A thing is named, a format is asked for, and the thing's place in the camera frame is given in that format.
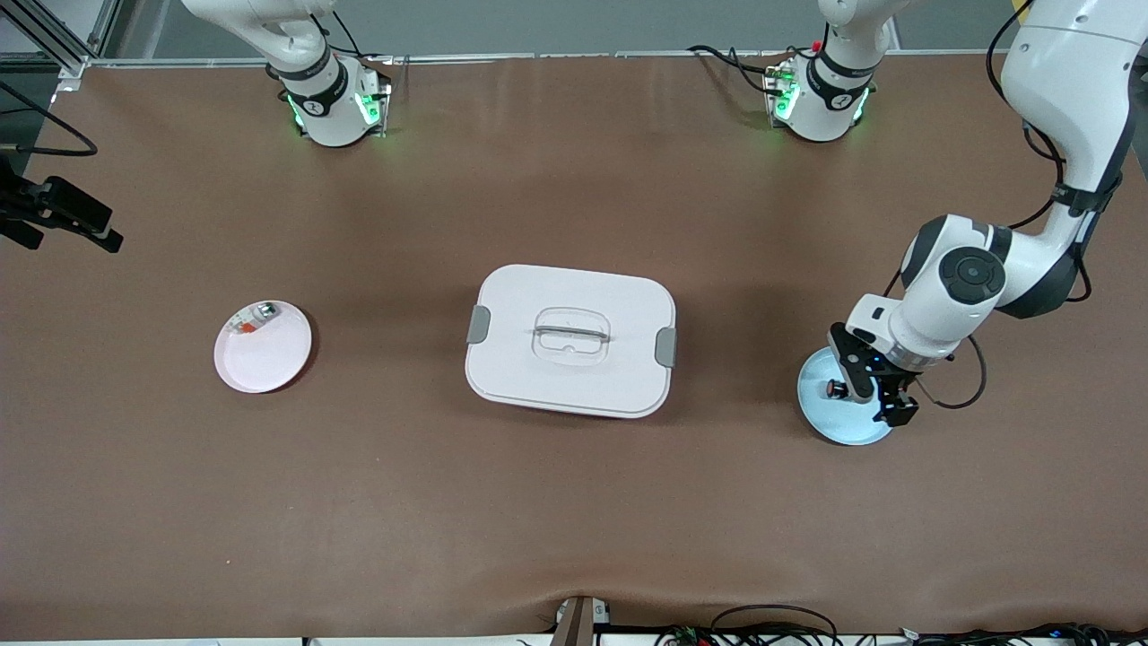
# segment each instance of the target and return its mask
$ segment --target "white plastic container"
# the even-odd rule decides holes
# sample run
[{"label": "white plastic container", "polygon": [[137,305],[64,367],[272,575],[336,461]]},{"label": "white plastic container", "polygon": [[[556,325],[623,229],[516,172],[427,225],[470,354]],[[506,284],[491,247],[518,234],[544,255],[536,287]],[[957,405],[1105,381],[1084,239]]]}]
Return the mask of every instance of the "white plastic container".
[{"label": "white plastic container", "polygon": [[466,380],[484,399],[644,418],[669,395],[674,298],[647,278],[511,264],[482,282]]}]

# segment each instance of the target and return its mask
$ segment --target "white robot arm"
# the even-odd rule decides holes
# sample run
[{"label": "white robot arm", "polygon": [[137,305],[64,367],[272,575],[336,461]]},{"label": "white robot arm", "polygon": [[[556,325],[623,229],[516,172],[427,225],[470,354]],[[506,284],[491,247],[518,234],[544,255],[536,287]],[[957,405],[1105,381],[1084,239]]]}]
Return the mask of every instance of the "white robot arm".
[{"label": "white robot arm", "polygon": [[775,124],[813,141],[845,134],[861,116],[872,73],[889,50],[887,25],[915,0],[819,0],[825,38],[813,55],[797,52],[767,83],[779,96],[767,104]]},{"label": "white robot arm", "polygon": [[876,411],[872,422],[908,423],[917,405],[906,389],[994,309],[1027,318],[1065,302],[1120,181],[1133,130],[1128,73],[1146,39],[1142,0],[1032,3],[1006,59],[1002,88],[1064,153],[1064,179],[1053,189],[1045,228],[1030,235],[959,215],[922,226],[901,263],[905,296],[867,294],[830,329],[845,381],[830,382],[822,397],[840,400],[837,413]]},{"label": "white robot arm", "polygon": [[354,57],[336,55],[311,16],[335,0],[184,0],[196,17],[242,38],[267,59],[287,88],[304,134],[347,146],[385,127],[390,81]]}]

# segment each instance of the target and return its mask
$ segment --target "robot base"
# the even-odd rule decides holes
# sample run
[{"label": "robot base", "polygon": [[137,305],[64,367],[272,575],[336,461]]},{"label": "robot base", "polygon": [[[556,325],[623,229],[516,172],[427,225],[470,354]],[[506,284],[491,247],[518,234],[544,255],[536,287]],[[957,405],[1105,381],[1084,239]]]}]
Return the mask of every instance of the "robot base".
[{"label": "robot base", "polygon": [[328,116],[311,116],[290,103],[300,134],[333,148],[349,146],[363,137],[385,134],[391,92],[389,79],[380,80],[375,70],[355,59],[338,56],[338,60],[347,68],[350,81]]},{"label": "robot base", "polygon": [[830,441],[847,446],[872,444],[887,436],[892,430],[889,425],[872,421],[881,412],[877,398],[869,404],[829,398],[825,387],[840,376],[833,351],[828,348],[813,353],[801,367],[797,399],[809,426]]},{"label": "robot base", "polygon": [[802,85],[806,68],[812,64],[801,55],[782,61],[777,68],[789,75],[765,78],[766,87],[782,92],[781,96],[766,94],[766,112],[769,125],[788,127],[797,135],[810,141],[832,141],[845,134],[861,120],[864,102],[872,87],[854,101],[850,109],[830,110],[824,100]]}]

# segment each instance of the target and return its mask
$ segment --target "black cable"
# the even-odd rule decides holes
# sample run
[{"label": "black cable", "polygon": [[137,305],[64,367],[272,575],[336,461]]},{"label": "black cable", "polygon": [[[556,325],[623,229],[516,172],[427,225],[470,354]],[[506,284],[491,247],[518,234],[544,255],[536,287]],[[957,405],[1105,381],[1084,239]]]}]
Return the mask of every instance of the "black cable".
[{"label": "black cable", "polygon": [[748,605],[748,606],[738,606],[736,608],[730,608],[728,610],[722,610],[721,613],[718,613],[718,615],[713,618],[713,621],[709,622],[709,630],[711,631],[715,630],[715,628],[718,626],[718,622],[721,621],[724,617],[728,617],[730,615],[735,615],[737,613],[747,613],[750,610],[788,610],[788,612],[791,612],[791,613],[801,613],[801,614],[805,614],[805,615],[809,615],[812,617],[817,617],[819,620],[825,622],[825,625],[829,626],[829,630],[830,630],[830,632],[831,632],[831,635],[833,637],[833,640],[835,641],[840,641],[839,639],[837,639],[837,624],[835,624],[832,620],[830,620],[829,617],[827,617],[825,615],[822,615],[821,613],[819,613],[816,610],[810,610],[808,608],[802,608],[800,606],[790,606],[788,604],[752,604],[752,605]]},{"label": "black cable", "polygon": [[1063,163],[1063,159],[1061,157],[1053,156],[1050,151],[1041,150],[1040,148],[1037,147],[1037,142],[1032,140],[1032,126],[1025,124],[1025,126],[1022,127],[1022,130],[1024,130],[1024,140],[1029,143],[1029,147],[1032,148],[1033,153],[1037,153],[1038,155],[1045,157],[1048,161]]},{"label": "black cable", "polygon": [[1004,98],[1004,89],[1001,87],[1001,81],[996,79],[996,70],[993,69],[993,53],[996,50],[996,45],[1000,44],[1001,38],[1004,37],[1004,32],[1008,31],[1008,28],[1013,26],[1013,23],[1019,20],[1021,14],[1023,14],[1033,1],[1034,0],[1025,0],[1024,5],[1021,5],[1021,7],[1018,7],[1017,10],[1014,11],[1007,21],[1004,21],[1004,24],[1002,24],[1000,30],[996,31],[996,36],[993,36],[993,39],[988,42],[988,50],[985,53],[985,71],[988,73],[988,83],[992,84],[993,89],[996,91],[996,95],[1000,96],[1006,103],[1008,102],[1008,99]]},{"label": "black cable", "polygon": [[722,54],[721,52],[719,52],[718,49],[714,49],[713,47],[711,47],[708,45],[695,45],[693,47],[688,48],[687,52],[705,52],[707,54],[713,55],[714,57],[716,57],[719,61],[726,63],[727,65],[731,65],[731,67],[735,67],[735,68],[736,67],[740,67],[740,68],[744,68],[745,70],[752,71],[754,73],[766,73],[766,68],[759,68],[757,65],[747,65],[745,63],[742,63],[739,65],[734,59],[730,59],[726,54]]},{"label": "black cable", "polygon": [[1041,215],[1045,215],[1046,212],[1048,212],[1048,209],[1050,209],[1050,208],[1053,208],[1053,199],[1048,197],[1048,201],[1045,202],[1045,205],[1042,205],[1039,209],[1037,209],[1037,212],[1030,215],[1029,217],[1025,217],[1024,219],[1022,219],[1019,221],[1014,221],[1013,224],[1009,224],[1008,227],[1009,228],[1019,228],[1019,227],[1022,227],[1022,226],[1024,226],[1026,224],[1032,224]]},{"label": "black cable", "polygon": [[[1000,44],[1001,38],[1004,37],[1004,32],[1008,31],[1008,28],[1013,26],[1013,24],[1021,18],[1021,14],[1023,14],[1024,10],[1027,9],[1033,3],[1033,1],[1034,0],[1025,0],[1025,2],[1021,5],[1021,7],[1018,7],[1016,11],[1014,11],[1013,15],[1010,15],[1007,21],[1004,21],[1004,24],[1001,25],[1001,28],[993,36],[993,39],[988,42],[988,50],[985,52],[985,73],[988,76],[988,83],[993,86],[993,91],[996,92],[996,95],[1000,96],[1001,100],[1004,101],[1006,103],[1008,103],[1008,99],[1004,98],[1004,88],[1001,87],[1000,79],[996,78],[996,69],[993,67],[993,54],[996,52],[996,46]],[[1024,127],[1024,139],[1025,141],[1027,141],[1029,147],[1032,148],[1032,150],[1035,151],[1041,157],[1055,163],[1056,182],[1060,184],[1061,181],[1063,181],[1064,157],[1062,157],[1060,150],[1056,149],[1056,145],[1053,143],[1053,140],[1047,134],[1045,134],[1040,129],[1033,126],[1032,124],[1025,123],[1023,127]],[[1033,142],[1032,140],[1032,132],[1035,132],[1037,137],[1039,137],[1041,142],[1045,143],[1047,151],[1041,150],[1040,148],[1037,147],[1035,142]],[[1010,224],[1009,228],[1019,228],[1026,224],[1035,221],[1037,218],[1039,218],[1041,215],[1048,212],[1048,209],[1052,208],[1052,205],[1053,205],[1053,200],[1048,200],[1047,202],[1045,202],[1044,205],[1037,209],[1037,212],[1030,215],[1029,217],[1025,217],[1019,221]]]},{"label": "black cable", "polygon": [[1080,280],[1084,282],[1084,293],[1079,296],[1064,298],[1064,302],[1083,302],[1092,297],[1092,278],[1088,277],[1088,270],[1084,266],[1084,252],[1079,246],[1076,252],[1072,254],[1072,262],[1076,263],[1077,271],[1080,272]]},{"label": "black cable", "polygon": [[343,18],[339,17],[339,11],[331,11],[331,15],[335,16],[335,22],[338,22],[339,26],[343,29],[343,33],[347,34],[347,40],[351,41],[351,48],[355,49],[355,56],[362,59],[363,50],[358,48],[358,42],[356,42],[355,37],[351,36],[351,30],[347,29],[347,23],[343,22]]},{"label": "black cable", "polygon": [[944,402],[938,402],[929,394],[929,389],[925,388],[924,382],[920,379],[916,384],[921,387],[921,392],[925,394],[929,402],[936,404],[937,406],[945,408],[947,411],[960,411],[961,408],[968,408],[980,399],[980,396],[985,395],[985,387],[988,386],[988,364],[985,361],[985,353],[980,350],[980,344],[977,343],[977,338],[972,335],[968,336],[969,343],[972,344],[972,350],[977,351],[977,363],[980,365],[980,386],[977,387],[977,392],[972,395],[969,399],[962,402],[961,404],[946,404]]},{"label": "black cable", "polygon": [[736,64],[737,69],[742,71],[742,78],[744,78],[745,81],[750,84],[750,87],[753,87],[758,92],[761,92],[762,94],[768,94],[770,96],[782,95],[781,89],[774,89],[773,87],[763,87],[761,85],[758,85],[757,83],[753,81],[752,78],[750,78],[750,73],[746,71],[745,65],[742,64],[742,59],[737,56],[737,49],[730,47],[729,55],[734,59],[734,64]]},{"label": "black cable", "polygon": [[900,277],[901,277],[901,270],[898,268],[897,272],[893,273],[893,279],[889,281],[889,285],[885,286],[885,290],[882,291],[881,295],[889,297],[889,293],[893,290],[893,286],[897,285],[897,279]]},{"label": "black cable", "polygon": [[20,102],[24,103],[29,108],[31,108],[31,109],[40,112],[41,115],[44,115],[44,118],[51,120],[52,123],[59,125],[60,127],[63,127],[69,133],[71,133],[72,137],[79,139],[79,141],[82,143],[84,143],[84,146],[87,147],[86,150],[73,150],[73,149],[68,149],[68,148],[40,148],[38,146],[17,145],[17,146],[15,146],[15,149],[16,149],[17,153],[32,153],[32,154],[39,154],[39,155],[56,155],[56,156],[61,156],[61,157],[90,157],[90,156],[92,156],[92,155],[94,155],[95,153],[99,151],[99,148],[95,147],[95,143],[91,139],[88,139],[87,137],[85,137],[83,132],[80,132],[79,130],[76,130],[70,124],[68,124],[67,122],[64,122],[64,119],[57,117],[56,115],[52,114],[47,109],[41,108],[39,106],[39,103],[37,103],[36,101],[33,101],[33,100],[29,99],[28,96],[21,94],[11,85],[8,85],[7,83],[0,80],[0,89],[3,89],[5,92],[11,94],[14,98],[16,98],[17,100],[20,100]]},{"label": "black cable", "polygon": [[[358,48],[358,42],[355,40],[355,37],[351,36],[351,30],[347,29],[347,23],[343,22],[343,18],[339,17],[339,14],[336,11],[331,11],[331,15],[335,16],[335,21],[339,22],[339,26],[342,28],[343,33],[347,34],[347,39],[350,40],[351,47],[354,48],[348,49],[346,47],[336,47],[331,42],[327,42],[328,47],[331,47],[335,52],[340,52],[343,54],[351,54],[352,56],[359,60],[370,59],[371,56],[382,56],[382,54],[378,52],[370,52],[364,54],[363,50]],[[323,26],[323,24],[319,23],[319,18],[315,17],[315,15],[311,15],[311,22],[315,23],[315,26],[319,28],[319,32],[323,33],[324,37],[331,36],[331,30]]]}]

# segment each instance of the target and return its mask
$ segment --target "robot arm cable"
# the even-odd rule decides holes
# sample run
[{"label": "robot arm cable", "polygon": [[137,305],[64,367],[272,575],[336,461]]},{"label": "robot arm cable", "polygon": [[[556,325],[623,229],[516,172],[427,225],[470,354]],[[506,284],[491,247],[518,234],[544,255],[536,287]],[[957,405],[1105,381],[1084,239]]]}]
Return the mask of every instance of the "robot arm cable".
[{"label": "robot arm cable", "polygon": [[72,127],[71,124],[69,124],[64,119],[57,117],[56,115],[52,114],[46,108],[40,107],[36,101],[33,101],[33,100],[29,99],[28,96],[21,94],[11,85],[8,85],[7,83],[0,80],[0,89],[3,89],[5,92],[11,94],[20,102],[22,102],[25,106],[28,106],[28,108],[30,110],[36,110],[36,111],[40,112],[40,115],[42,115],[44,118],[51,120],[52,123],[55,123],[60,127],[63,127],[69,133],[71,133],[72,137],[79,139],[79,141],[82,143],[84,143],[84,146],[85,146],[85,149],[83,149],[83,150],[73,150],[73,149],[64,149],[64,148],[40,148],[40,147],[37,147],[37,146],[20,146],[20,145],[11,146],[11,149],[14,149],[15,151],[17,151],[17,153],[33,153],[33,154],[40,154],[40,155],[56,155],[56,156],[62,156],[62,157],[90,157],[90,156],[92,156],[92,155],[94,155],[95,153],[99,151],[99,148],[95,147],[95,142],[92,141],[91,139],[88,139],[86,135],[84,135],[83,132],[80,132],[79,130],[76,130],[75,127]]},{"label": "robot arm cable", "polygon": [[972,406],[980,399],[980,396],[985,395],[985,388],[988,386],[988,363],[985,361],[985,353],[980,350],[980,344],[977,343],[976,337],[969,335],[965,338],[968,338],[969,343],[972,344],[972,350],[977,352],[977,363],[980,365],[980,386],[977,387],[977,392],[972,394],[972,397],[961,404],[946,404],[933,398],[933,396],[929,392],[929,389],[925,388],[924,381],[922,381],[921,378],[917,378],[916,381],[917,387],[921,389],[921,392],[925,395],[925,398],[946,411],[960,411],[961,408]]}]

